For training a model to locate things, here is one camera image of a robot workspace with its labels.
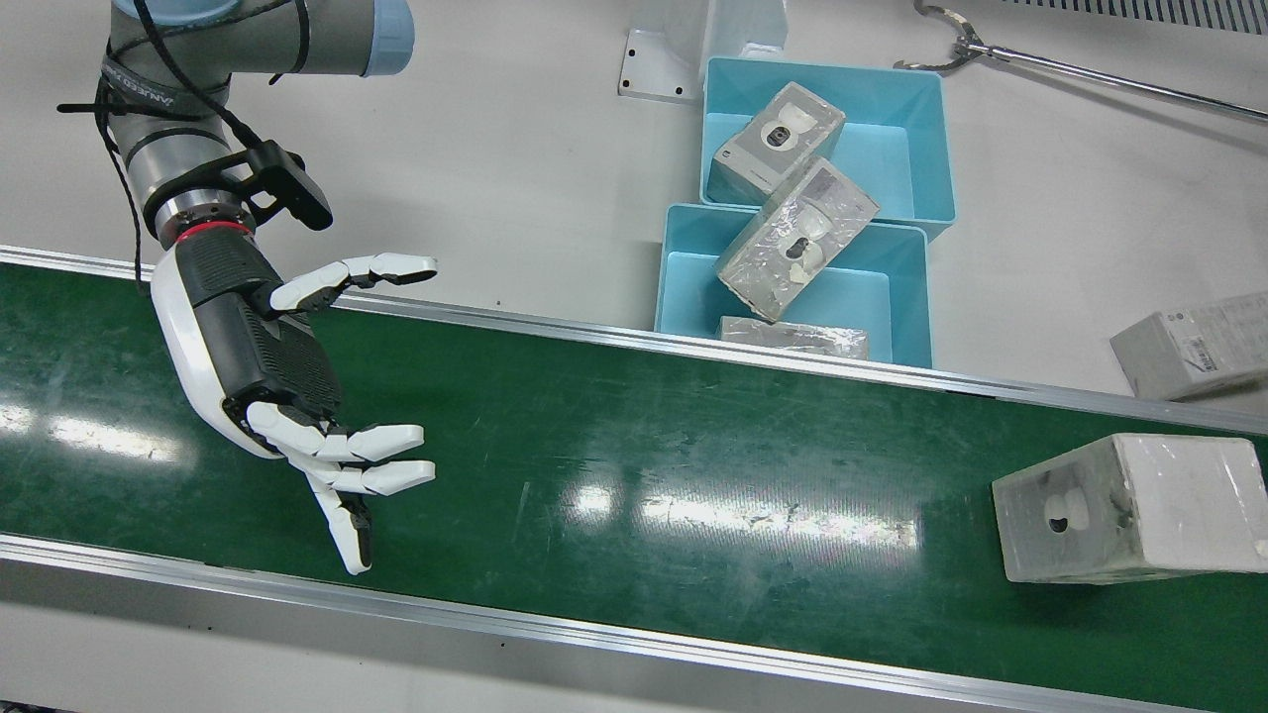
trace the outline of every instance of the box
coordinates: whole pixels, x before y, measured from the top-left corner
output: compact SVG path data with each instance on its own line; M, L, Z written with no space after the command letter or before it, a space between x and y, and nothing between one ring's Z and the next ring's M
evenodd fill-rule
M846 359L867 358L867 332L848 327L819 327L795 322L768 325L751 317L723 317L718 325L718 339L801 354Z
M931 240L955 222L942 77L910 70L714 57L705 77L701 202L719 204L708 195L714 154L790 81L848 114L828 159L880 204L877 221L919 227Z
M752 311L718 280L714 263L753 209L680 203L664 221L656 331L715 339L724 316ZM819 273L784 320L867 332L869 359L933 365L924 231L872 222Z
M1181 398L1268 377L1268 292L1155 312L1110 340L1141 398Z
M1014 582L1268 572L1268 494L1244 439L1116 434L992 491Z
M844 123L841 109L790 81L714 154L709 198L763 204L812 156L831 155Z
M718 258L718 279L760 317L776 322L877 209L832 164L813 157Z

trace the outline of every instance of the metal rod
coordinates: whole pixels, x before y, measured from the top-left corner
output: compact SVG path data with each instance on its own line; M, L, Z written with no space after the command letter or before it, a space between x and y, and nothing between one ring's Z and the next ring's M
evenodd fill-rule
M162 603L161 606L153 606L157 619L155 623L176 629L188 620L183 618L184 612L191 609L197 609L199 617L242 615L247 620L256 620L264 617L262 612L268 612L269 623L255 629L265 642L276 641L269 637L279 636L279 625L295 622L298 612L307 612L311 617L331 617L320 619L323 622L335 620L333 614L393 620L413 627L417 638L411 641L426 641L429 651L440 652L415 660L413 665L418 669L435 661L431 665L459 675L467 672L483 680L506 676L543 690L582 689L579 684L583 681L583 690L587 691L610 691L609 695L634 698L640 691L650 691L649 686L654 681L682 677L689 671L686 676L699 691L756 691L748 695L779 700L780 708L789 710L1200 713L1192 708L1159 703L437 601L287 575L213 567L188 559L3 533L0 581L6 585L0 587L0 604L10 599L19 603L30 600L38 596L39 584L52 584L82 591L82 600L94 609L104 609L103 615L107 617L120 609L128 610L136 601ZM109 582L123 586L104 590ZM153 584L158 587L136 586L137 584ZM112 599L103 595L103 590L122 591L124 598ZM260 609L260 603L274 606ZM279 613L276 605L285 609ZM42 606L56 610L58 605ZM232 643L235 634L226 636ZM516 656L534 664L474 664L473 657L489 651L492 642L507 641L516 642ZM585 661L587 674L569 675L581 661ZM647 683L648 686L634 685L631 689L631 683L635 681ZM760 708L747 705L747 699L734 703L744 698L723 697L718 700L716 709ZM677 700L667 699L663 708L680 709L675 705ZM690 702L683 698L680 705L692 703L699 705L699 697ZM454 707L437 704L431 708Z
M132 263L87 258L37 250L33 247L13 247L0 245L0 265L27 265L51 270L62 270L117 279L132 279ZM148 279L152 268L142 266L142 274ZM781 354L760 346L723 343L714 339L676 336L668 334L630 330L604 325L588 325L567 320L552 320L529 315L512 315L477 307L456 307L418 302L403 297L384 297L375 294L344 294L335 307L377 315L392 315L411 320L427 320L467 327L508 331L529 336L620 346L672 354L692 359L713 359L732 364L763 367L831 378L846 378L872 383L905 386L951 393L965 393L1036 406L1054 406L1075 411L1090 411L1148 419L1167 424L1182 424L1208 429L1224 429L1249 434L1268 434L1268 421L1257 414L1216 410L1194 403L1169 401L1145 401L1130 396L1097 393L1074 388L1042 386L1025 382L1011 382L987 377L970 377L950 372L936 372L917 367L885 364L881 362L855 362L834 359L814 354Z
M1268 112L1260 112L1258 109L1252 109L1249 107L1230 104L1229 101L1211 99L1210 96L1202 96L1200 94L1189 94L1188 91L1168 89L1165 86L1159 86L1156 84L1148 84L1144 81L1136 81L1116 75L1110 75L1106 72L1098 72L1096 70L1089 70L1085 67L1080 67L1078 65L1058 62L1056 60L1049 60L1047 57L1040 57L1037 55L1030 55L1026 52L1017 52L1016 49L1009 49L1007 47L994 47L990 44L980 44L971 41L962 42L959 46L964 47L964 49L967 52L985 55L988 57L994 57L995 60L1002 60L1004 62L1021 62L1026 65L1033 65L1036 67L1051 70L1054 72L1069 75L1073 77L1099 81L1110 86L1116 86L1118 89L1129 89L1139 91L1141 94L1149 94L1153 96L1169 99L1172 101L1182 104L1196 104L1205 109L1227 112L1248 119L1254 119L1257 122L1268 123Z

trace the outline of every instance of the robotic arm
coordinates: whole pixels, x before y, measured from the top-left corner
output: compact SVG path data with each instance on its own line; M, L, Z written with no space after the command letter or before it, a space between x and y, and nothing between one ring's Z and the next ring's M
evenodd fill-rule
M363 496L430 481L435 466L388 461L422 444L421 426L349 431L337 424L341 388L304 313L349 287L430 279L436 263L379 254L283 280L256 247L257 226L287 209L322 230L332 222L330 207L299 156L261 141L223 104L233 72L401 71L413 44L408 5L113 3L94 107L99 122L108 121L145 226L166 250L151 296L181 387L226 438L261 458L285 458L307 476L344 566L363 572L372 562ZM224 126L243 151L230 151ZM261 206L262 194L271 203Z

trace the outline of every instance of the green conveyor belt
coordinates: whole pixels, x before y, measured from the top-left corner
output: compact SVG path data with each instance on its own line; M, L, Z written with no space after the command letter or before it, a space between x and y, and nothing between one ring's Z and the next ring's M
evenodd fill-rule
M990 398L332 311L349 425L421 422L347 576L303 477L205 426L123 280L0 265L0 530L1230 712L1268 577L1004 580L990 481L1116 431ZM1268 439L1253 439L1268 462Z

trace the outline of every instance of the cardboard box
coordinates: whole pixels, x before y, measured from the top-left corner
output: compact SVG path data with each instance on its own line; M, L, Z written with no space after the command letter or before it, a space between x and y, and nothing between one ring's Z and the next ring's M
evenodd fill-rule
M992 491L1014 582L1268 572L1268 494L1244 439L1116 434Z
M814 157L718 258L718 279L757 316L777 322L879 209L832 164Z
M823 354L846 359L867 358L867 332L847 327L820 327L795 322L768 325L749 317L723 317L718 325L718 339L800 354Z
M713 157L709 198L760 206L812 156L831 156L846 114L789 82Z
M1110 340L1141 398L1181 398L1268 377L1268 292L1155 312Z

